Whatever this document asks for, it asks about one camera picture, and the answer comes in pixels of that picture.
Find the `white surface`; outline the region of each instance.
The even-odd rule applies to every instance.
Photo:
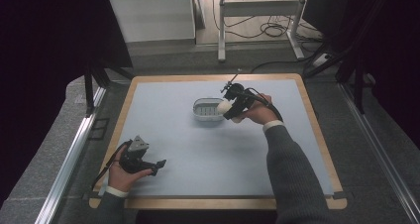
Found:
[[[195,38],[192,0],[110,0],[126,43]]]
[[[294,80],[241,81],[271,94],[291,137],[302,146],[325,194],[333,194],[303,101]],[[223,81],[141,83],[134,94],[119,144],[136,135],[150,144],[145,162],[167,160],[157,176],[136,183],[139,196],[272,196],[261,125],[199,122],[197,98],[222,97]]]

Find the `table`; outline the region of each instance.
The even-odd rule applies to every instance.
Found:
[[[175,75],[175,76],[138,76],[132,81],[129,88],[126,100],[124,102],[120,117],[118,119],[115,131],[113,133],[110,145],[108,147],[107,154],[104,158],[104,163],[110,159],[116,148],[121,144],[121,136],[125,122],[128,119],[130,106],[133,102],[133,97],[136,92],[136,88],[139,83],[170,83],[170,82],[186,82],[186,81],[220,81],[224,84],[226,81],[232,79],[233,75]],[[319,151],[322,155],[325,168],[328,172],[331,185],[334,191],[333,196],[326,196],[326,200],[329,208],[331,209],[343,209],[347,206],[346,198],[339,198],[340,193],[343,191],[340,181],[336,174],[334,164],[328,152],[328,148],[325,144],[322,136],[321,129],[316,120],[314,111],[311,107],[308,94],[303,85],[303,82],[298,74],[240,74],[237,77],[238,80],[245,81],[263,81],[263,80],[294,80],[296,82],[299,94],[302,98],[304,109],[310,121],[310,127],[316,138]],[[104,178],[100,179],[94,187],[94,192],[98,192]],[[91,207],[97,207],[100,202],[99,197],[92,197],[89,200]],[[275,209],[275,201],[273,198],[267,197],[214,197],[206,196],[205,198],[193,197],[193,198],[177,198],[177,197],[129,197],[126,200],[127,208],[137,209]]]

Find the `gray floor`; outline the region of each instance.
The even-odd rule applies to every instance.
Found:
[[[130,47],[138,75],[235,73],[237,68],[249,72],[267,61],[293,61],[288,43],[266,45],[229,45],[227,61],[219,63],[215,47],[150,50]],[[255,73],[301,73],[303,62],[273,63]],[[334,81],[336,67],[305,81],[310,100],[329,148],[333,163],[345,190],[349,205],[334,211],[344,223],[411,223],[390,186],[367,139]],[[88,205],[91,181],[99,172],[129,80],[108,70],[113,82],[97,108],[96,127],[107,123],[106,130],[90,132],[70,182],[60,199],[52,223],[92,223],[94,209]],[[367,117],[394,165],[414,193],[420,197],[420,152],[394,121],[364,92]],[[67,88],[66,101],[39,152],[23,174],[0,211],[0,223],[34,223],[50,192],[53,181],[84,117],[84,81],[73,81]],[[126,210],[126,223],[133,223],[137,210]]]

